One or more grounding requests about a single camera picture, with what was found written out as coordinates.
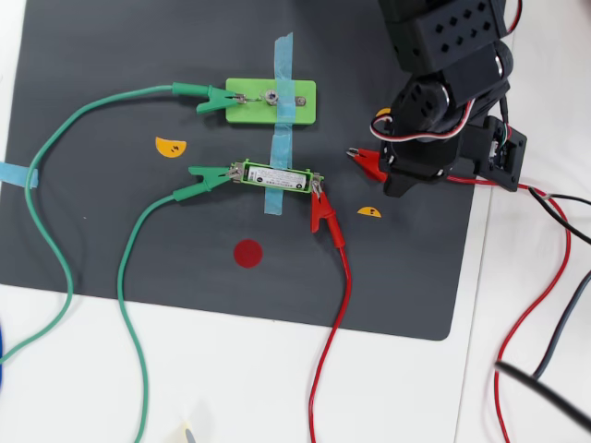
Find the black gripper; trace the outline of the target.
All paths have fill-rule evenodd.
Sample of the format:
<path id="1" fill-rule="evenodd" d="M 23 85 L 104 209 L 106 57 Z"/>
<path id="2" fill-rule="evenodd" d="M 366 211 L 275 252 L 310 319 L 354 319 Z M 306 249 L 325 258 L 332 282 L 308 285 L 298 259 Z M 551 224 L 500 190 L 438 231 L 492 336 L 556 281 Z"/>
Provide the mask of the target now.
<path id="1" fill-rule="evenodd" d="M 417 180 L 432 181 L 448 173 L 458 161 L 462 141 L 462 137 L 454 137 L 435 141 L 383 142 L 380 170 L 391 175 L 408 176 L 388 177 L 383 186 L 384 194 L 402 197 Z"/>

